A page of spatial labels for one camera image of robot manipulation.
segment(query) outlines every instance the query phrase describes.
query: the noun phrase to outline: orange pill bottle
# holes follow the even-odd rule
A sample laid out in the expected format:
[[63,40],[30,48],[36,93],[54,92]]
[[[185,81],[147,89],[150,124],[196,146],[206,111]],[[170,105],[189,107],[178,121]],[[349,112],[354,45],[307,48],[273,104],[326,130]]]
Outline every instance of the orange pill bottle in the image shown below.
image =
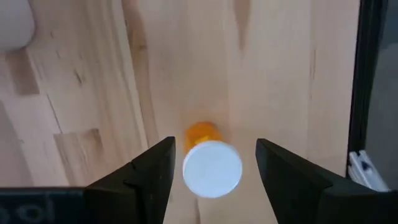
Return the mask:
[[211,122],[199,122],[185,131],[183,179],[195,194],[217,198],[230,193],[242,176],[237,150],[224,142]]

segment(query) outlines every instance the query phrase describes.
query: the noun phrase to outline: prescription bottle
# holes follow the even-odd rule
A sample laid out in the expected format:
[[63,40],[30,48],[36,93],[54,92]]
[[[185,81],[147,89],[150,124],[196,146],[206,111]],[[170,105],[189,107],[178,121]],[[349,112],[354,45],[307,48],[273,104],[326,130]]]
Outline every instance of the prescription bottle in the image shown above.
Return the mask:
[[185,131],[184,154],[183,179],[198,196],[221,197],[239,184],[241,158],[213,123],[199,122]]

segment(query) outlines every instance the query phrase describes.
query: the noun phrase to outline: wooden block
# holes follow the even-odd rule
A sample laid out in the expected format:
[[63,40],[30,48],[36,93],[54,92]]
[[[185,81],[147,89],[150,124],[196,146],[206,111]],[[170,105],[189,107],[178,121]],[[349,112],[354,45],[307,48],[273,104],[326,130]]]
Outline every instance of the wooden block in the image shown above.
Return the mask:
[[39,94],[39,87],[37,86],[26,48],[8,52],[6,54],[6,62],[18,95]]
[[113,171],[107,167],[98,129],[55,134],[54,139],[70,185],[86,186]]

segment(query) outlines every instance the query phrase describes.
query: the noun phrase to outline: wooden board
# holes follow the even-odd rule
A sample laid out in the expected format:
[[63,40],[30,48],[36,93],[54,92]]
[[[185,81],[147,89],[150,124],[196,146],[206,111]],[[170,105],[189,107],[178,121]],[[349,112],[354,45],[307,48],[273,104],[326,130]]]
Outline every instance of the wooden board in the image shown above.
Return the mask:
[[[89,184],[176,136],[164,223],[276,223],[257,138],[344,174],[358,0],[31,4],[36,36],[26,57],[0,64],[0,100],[34,185]],[[21,58],[27,84],[9,69]],[[183,183],[183,131],[197,121],[216,123],[242,157],[223,198]]]

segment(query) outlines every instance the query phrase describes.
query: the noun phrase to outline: black frame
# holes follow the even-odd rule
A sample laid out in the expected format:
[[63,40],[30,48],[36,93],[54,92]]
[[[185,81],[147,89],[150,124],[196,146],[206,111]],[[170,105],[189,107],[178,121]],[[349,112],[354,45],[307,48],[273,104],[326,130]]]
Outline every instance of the black frame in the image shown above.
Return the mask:
[[348,152],[364,149],[374,72],[388,0],[362,0],[359,8]]

